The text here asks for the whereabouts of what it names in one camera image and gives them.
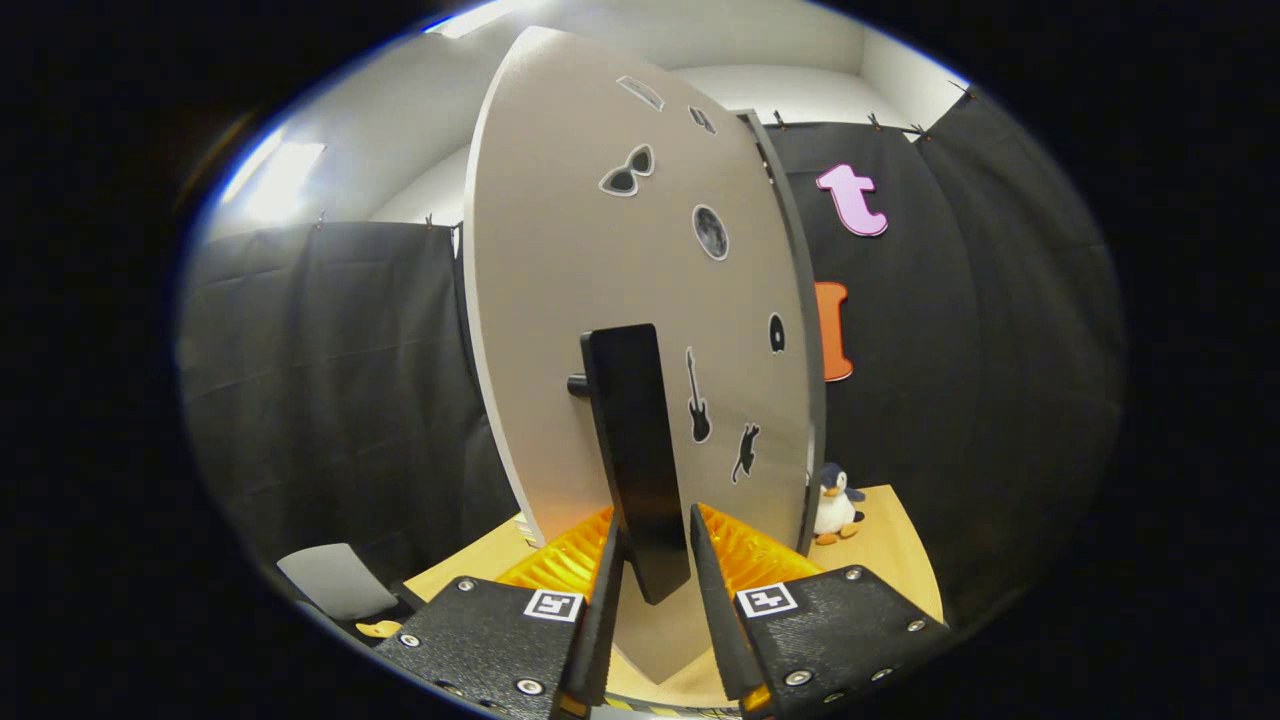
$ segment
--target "orange letter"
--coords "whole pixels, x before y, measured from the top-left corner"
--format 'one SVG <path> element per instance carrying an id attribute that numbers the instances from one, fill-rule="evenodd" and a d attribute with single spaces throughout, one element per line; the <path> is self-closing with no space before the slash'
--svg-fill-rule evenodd
<path id="1" fill-rule="evenodd" d="M 854 374 L 854 364 L 845 357 L 845 336 L 840 325 L 840 304 L 849 291 L 840 283 L 813 283 L 818 291 L 818 325 L 822 328 L 822 365 L 828 383 Z"/>

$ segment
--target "screw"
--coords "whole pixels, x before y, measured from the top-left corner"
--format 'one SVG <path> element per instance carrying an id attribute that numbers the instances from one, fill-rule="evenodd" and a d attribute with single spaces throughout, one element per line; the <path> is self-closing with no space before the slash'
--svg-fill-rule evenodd
<path id="1" fill-rule="evenodd" d="M 516 680 L 516 689 L 525 694 L 543 694 L 543 684 L 529 678 Z"/>

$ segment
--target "pink letter t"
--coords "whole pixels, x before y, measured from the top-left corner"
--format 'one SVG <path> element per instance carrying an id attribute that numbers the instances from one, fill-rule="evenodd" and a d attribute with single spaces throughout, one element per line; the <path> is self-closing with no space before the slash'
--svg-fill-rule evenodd
<path id="1" fill-rule="evenodd" d="M 818 187 L 831 191 L 840 222 L 849 228 L 849 232 L 874 237 L 888 227 L 884 214 L 872 214 L 867 208 L 867 199 L 863 197 L 863 192 L 876 190 L 872 178 L 860 178 L 854 174 L 852 168 L 841 163 L 818 177 Z"/>

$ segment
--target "curtain clip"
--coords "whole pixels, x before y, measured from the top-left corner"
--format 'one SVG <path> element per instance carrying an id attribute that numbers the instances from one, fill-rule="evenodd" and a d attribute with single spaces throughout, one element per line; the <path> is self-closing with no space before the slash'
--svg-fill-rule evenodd
<path id="1" fill-rule="evenodd" d="M 968 95 L 970 100 L 977 100 L 978 99 L 978 96 L 974 95 L 973 92 L 970 92 L 968 87 L 961 87 L 959 82 L 952 82 L 950 79 L 947 82 L 950 82 L 951 85 L 959 87 L 960 92 L 964 92 L 965 95 Z"/>

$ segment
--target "white board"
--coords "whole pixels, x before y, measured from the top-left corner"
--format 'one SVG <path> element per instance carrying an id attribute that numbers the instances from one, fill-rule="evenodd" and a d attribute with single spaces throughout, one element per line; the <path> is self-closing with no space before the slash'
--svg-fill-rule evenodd
<path id="1" fill-rule="evenodd" d="M 602 188 L 641 146 L 652 167 L 639 164 L 621 190 Z M 727 243 L 700 241 L 699 208 L 713 210 Z M 820 342 L 804 319 L 814 291 L 797 279 L 774 187 L 741 119 L 628 54 L 529 28 L 481 108 L 463 217 L 485 407 L 539 542 L 612 502 L 590 404 L 566 389 L 582 372 L 580 334 L 653 323 L 686 532 L 690 503 L 704 502 L 795 544 L 822 427 Z M 712 425 L 701 442 L 687 348 Z M 756 425 L 750 474 L 735 475 Z M 692 661 L 710 647 L 696 582 L 650 607 L 628 568 L 614 643 L 654 682 Z"/>

